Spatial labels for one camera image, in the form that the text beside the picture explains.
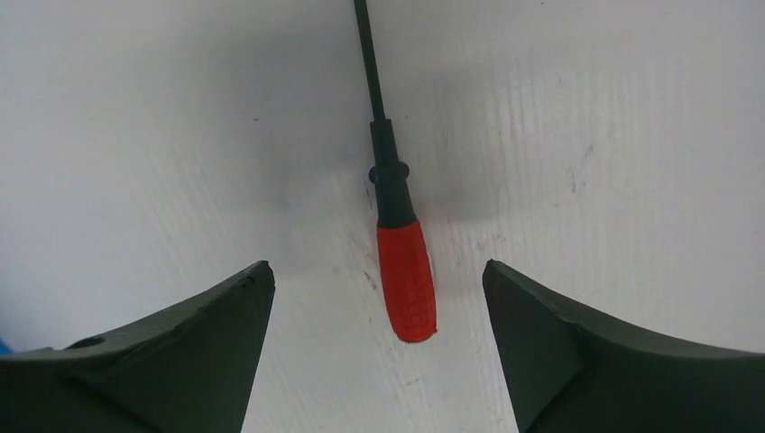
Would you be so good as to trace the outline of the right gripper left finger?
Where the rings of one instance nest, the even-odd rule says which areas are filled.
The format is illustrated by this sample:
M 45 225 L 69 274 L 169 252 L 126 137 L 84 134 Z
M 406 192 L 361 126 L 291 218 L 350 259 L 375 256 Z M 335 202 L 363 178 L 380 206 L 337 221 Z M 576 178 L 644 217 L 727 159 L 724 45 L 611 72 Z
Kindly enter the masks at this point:
M 3 355 L 2 431 L 240 431 L 274 293 L 261 261 L 65 348 Z

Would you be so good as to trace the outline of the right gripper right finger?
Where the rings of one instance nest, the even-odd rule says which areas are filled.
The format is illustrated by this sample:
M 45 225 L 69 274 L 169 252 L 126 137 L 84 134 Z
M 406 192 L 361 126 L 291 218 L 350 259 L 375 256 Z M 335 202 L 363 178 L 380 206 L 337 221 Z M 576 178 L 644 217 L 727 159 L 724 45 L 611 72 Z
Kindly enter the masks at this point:
M 763 355 L 635 326 L 494 260 L 483 287 L 519 431 L 763 431 Z

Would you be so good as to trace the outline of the red handled black screwdriver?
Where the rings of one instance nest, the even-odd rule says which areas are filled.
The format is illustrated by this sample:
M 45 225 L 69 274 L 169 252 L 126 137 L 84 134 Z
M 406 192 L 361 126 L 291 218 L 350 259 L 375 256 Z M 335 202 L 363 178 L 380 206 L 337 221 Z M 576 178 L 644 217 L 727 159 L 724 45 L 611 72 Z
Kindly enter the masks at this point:
M 410 169 L 399 158 L 392 121 L 384 111 L 367 3 L 355 1 L 354 9 L 373 113 L 374 165 L 369 179 L 377 206 L 376 239 L 384 302 L 394 334 L 404 342 L 419 343 L 437 332 L 429 254 L 410 197 Z

